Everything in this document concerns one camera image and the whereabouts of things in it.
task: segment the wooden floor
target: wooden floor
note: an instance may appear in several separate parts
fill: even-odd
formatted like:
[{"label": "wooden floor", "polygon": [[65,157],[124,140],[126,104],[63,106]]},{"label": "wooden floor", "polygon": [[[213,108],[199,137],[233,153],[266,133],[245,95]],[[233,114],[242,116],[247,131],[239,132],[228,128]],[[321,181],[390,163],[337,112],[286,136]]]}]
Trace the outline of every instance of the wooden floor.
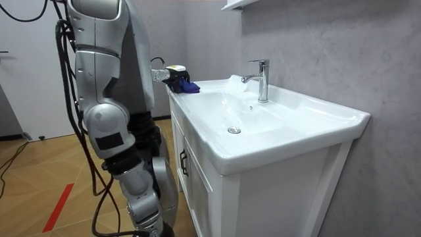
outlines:
[{"label": "wooden floor", "polygon": [[[171,120],[158,121],[168,141],[171,169],[175,176],[174,145]],[[0,142],[0,165],[13,156],[24,141]],[[97,166],[102,163],[91,149]],[[106,180],[109,174],[102,172]],[[92,236],[91,219],[99,201],[91,191],[91,178],[85,155],[75,136],[29,143],[5,173],[5,193],[0,200],[0,236],[4,237],[81,237]],[[68,184],[74,187],[52,231],[43,229]],[[127,214],[126,199],[117,182],[112,187],[122,214],[122,230],[133,230]],[[106,199],[97,229],[115,232],[117,215]],[[196,236],[183,193],[179,193],[179,208],[174,226],[176,237]]]}]

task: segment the sink drain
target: sink drain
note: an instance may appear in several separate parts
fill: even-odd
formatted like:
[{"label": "sink drain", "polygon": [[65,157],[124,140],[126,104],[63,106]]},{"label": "sink drain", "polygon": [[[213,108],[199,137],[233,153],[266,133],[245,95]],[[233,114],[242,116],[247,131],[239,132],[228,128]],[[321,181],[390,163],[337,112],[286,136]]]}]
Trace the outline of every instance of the sink drain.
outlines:
[{"label": "sink drain", "polygon": [[228,128],[228,132],[232,134],[239,134],[241,132],[241,129],[237,127],[231,127],[231,128]]}]

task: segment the red tape line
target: red tape line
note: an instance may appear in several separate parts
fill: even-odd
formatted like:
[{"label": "red tape line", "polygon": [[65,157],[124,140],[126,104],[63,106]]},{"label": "red tape line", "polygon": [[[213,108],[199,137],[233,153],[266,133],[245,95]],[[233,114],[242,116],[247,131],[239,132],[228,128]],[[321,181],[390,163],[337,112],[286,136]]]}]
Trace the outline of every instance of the red tape line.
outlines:
[{"label": "red tape line", "polygon": [[47,224],[44,227],[44,230],[42,231],[43,233],[49,232],[50,230],[54,228],[54,225],[57,222],[57,219],[59,218],[61,210],[63,210],[63,207],[67,201],[67,198],[70,195],[70,192],[72,191],[73,185],[74,184],[67,184],[66,188],[61,194],[59,201],[57,202],[57,205],[55,206],[53,212],[51,213],[51,216],[48,219]]}]

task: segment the vanity cabinet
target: vanity cabinet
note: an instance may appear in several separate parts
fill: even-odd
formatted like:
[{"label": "vanity cabinet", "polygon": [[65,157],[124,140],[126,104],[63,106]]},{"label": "vanity cabinet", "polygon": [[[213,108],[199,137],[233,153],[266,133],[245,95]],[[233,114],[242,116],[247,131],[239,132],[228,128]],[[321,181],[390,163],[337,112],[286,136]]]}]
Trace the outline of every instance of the vanity cabinet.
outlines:
[{"label": "vanity cabinet", "polygon": [[[259,83],[196,82],[170,97],[180,189],[199,237],[317,237],[370,114]],[[232,133],[235,126],[240,133]]]},{"label": "vanity cabinet", "polygon": [[172,118],[178,188],[186,197],[198,236],[211,236],[209,230],[209,195],[212,192],[211,186],[174,113],[172,113]]}]

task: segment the white shelf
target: white shelf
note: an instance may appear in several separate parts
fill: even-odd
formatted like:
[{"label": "white shelf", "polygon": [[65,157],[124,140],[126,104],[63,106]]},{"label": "white shelf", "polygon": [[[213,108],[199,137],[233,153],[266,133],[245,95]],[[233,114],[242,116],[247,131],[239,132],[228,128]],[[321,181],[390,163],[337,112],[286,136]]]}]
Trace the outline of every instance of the white shelf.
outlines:
[{"label": "white shelf", "polygon": [[225,7],[223,7],[221,10],[223,11],[229,11],[229,10],[236,10],[238,8],[242,8],[250,3],[254,3],[258,0],[228,0]]}]

